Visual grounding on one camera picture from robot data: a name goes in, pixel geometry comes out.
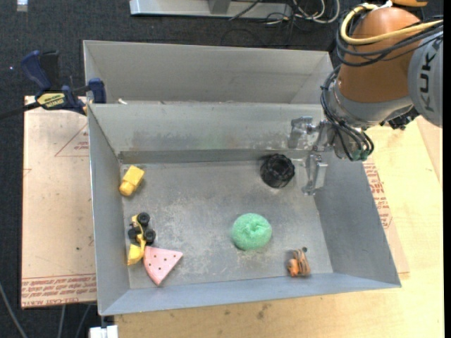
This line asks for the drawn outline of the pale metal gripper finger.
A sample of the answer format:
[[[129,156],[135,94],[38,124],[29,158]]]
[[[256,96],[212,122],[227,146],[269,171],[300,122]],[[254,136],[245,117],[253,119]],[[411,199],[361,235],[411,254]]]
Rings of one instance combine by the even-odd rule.
[[[302,116],[291,120],[291,131],[288,137],[288,148],[306,149],[309,146],[309,138],[314,133],[313,118],[311,116]]]
[[[306,159],[305,168],[307,183],[302,191],[305,195],[313,196],[325,185],[328,163],[323,160],[321,154],[310,154]]]

